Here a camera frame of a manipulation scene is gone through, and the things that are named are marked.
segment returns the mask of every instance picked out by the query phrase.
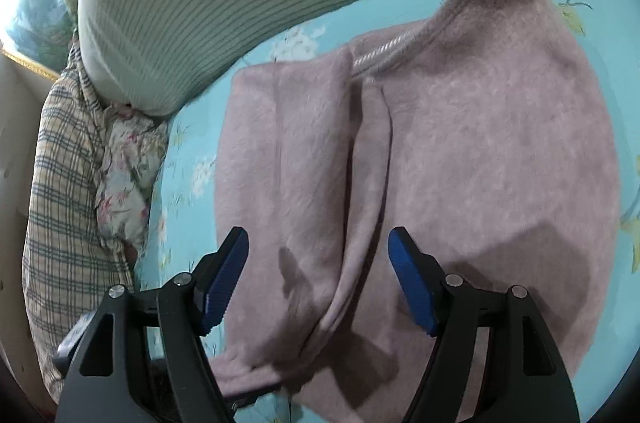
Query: blue gripper pad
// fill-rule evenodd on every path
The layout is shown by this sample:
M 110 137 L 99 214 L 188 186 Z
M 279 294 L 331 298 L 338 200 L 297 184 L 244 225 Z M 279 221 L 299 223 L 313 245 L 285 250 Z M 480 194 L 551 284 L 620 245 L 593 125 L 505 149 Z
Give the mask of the blue gripper pad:
M 249 236 L 243 228 L 232 228 L 220 246 L 218 257 L 222 257 L 217 274 L 204 295 L 204 313 L 200 321 L 201 334 L 222 322 L 231 295 L 236 288 L 244 263 L 249 256 Z
M 404 297 L 409 303 L 414 322 L 428 335 L 435 337 L 438 321 L 433 308 L 433 294 L 422 279 L 413 257 L 396 229 L 389 232 L 388 250 L 389 259 L 400 281 Z

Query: wall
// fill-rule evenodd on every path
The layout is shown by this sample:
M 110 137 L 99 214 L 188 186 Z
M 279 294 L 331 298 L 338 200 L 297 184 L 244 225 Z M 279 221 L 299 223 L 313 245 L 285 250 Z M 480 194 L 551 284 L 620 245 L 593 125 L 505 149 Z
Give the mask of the wall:
M 42 102 L 0 56 L 0 344 L 16 380 L 35 405 L 52 410 L 31 340 L 21 260 Z
M 49 89 L 51 88 L 51 85 L 53 85 L 53 82 L 27 69 L 26 67 L 17 64 L 13 60 L 7 61 L 18 74 L 18 77 L 20 78 L 20 80 L 22 80 L 22 83 L 24 83 L 24 85 L 26 85 L 27 88 L 31 91 L 31 94 L 34 96 L 38 104 L 42 106 L 45 99 L 47 98 L 47 95 L 49 94 Z

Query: pink fleece garment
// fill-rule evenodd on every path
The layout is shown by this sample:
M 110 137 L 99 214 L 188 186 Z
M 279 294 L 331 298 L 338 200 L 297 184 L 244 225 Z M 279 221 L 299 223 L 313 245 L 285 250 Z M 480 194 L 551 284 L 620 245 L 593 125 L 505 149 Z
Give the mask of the pink fleece garment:
M 244 226 L 250 254 L 210 361 L 220 389 L 287 380 L 329 421 L 401 421 L 433 340 L 388 261 L 398 225 L 477 287 L 525 285 L 573 374 L 618 204 L 604 100 L 549 0 L 446 0 L 315 60 L 243 69 L 215 207 L 218 239 Z

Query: blue bed sheet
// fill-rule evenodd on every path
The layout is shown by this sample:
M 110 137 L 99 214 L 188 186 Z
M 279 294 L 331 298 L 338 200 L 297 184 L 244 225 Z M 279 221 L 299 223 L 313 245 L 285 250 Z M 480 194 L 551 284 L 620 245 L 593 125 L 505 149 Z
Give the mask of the blue bed sheet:
M 637 202 L 640 185 L 640 0 L 553 1 L 598 74 L 614 127 L 625 211 Z M 154 188 L 148 241 L 136 265 L 138 286 L 157 287 L 216 250 L 213 175 L 231 78 L 238 69 L 274 60 L 308 60 L 366 31 L 427 18 L 441 2 L 360 0 L 300 24 L 250 51 L 187 104 L 171 122 L 169 150 Z M 584 421 L 606 400 L 640 345 L 638 298 L 640 273 L 632 273 L 632 240 L 621 230 L 606 307 L 574 378 Z M 159 335 L 152 333 L 150 341 L 152 352 L 160 355 Z M 214 328 L 204 344 L 208 355 L 220 352 L 223 327 Z M 237 419 L 322 421 L 306 408 L 290 410 L 286 400 L 274 395 L 240 411 Z

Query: metal screw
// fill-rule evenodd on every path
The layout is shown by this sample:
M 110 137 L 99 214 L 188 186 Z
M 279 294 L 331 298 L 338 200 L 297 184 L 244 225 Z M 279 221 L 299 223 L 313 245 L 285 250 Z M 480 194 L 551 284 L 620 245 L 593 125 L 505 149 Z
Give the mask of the metal screw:
M 186 271 L 174 277 L 174 284 L 177 286 L 186 286 L 189 282 L 191 282 L 191 273 Z
M 456 274 L 447 275 L 445 278 L 445 282 L 449 284 L 452 288 L 457 288 L 458 286 L 462 286 L 462 277 Z
M 527 296 L 527 290 L 523 286 L 514 286 L 511 288 L 511 293 L 516 298 L 524 298 Z
M 112 286 L 109 289 L 109 296 L 111 298 L 118 298 L 118 297 L 122 297 L 122 294 L 126 291 L 126 287 L 124 287 L 122 284 L 117 284 L 115 286 Z

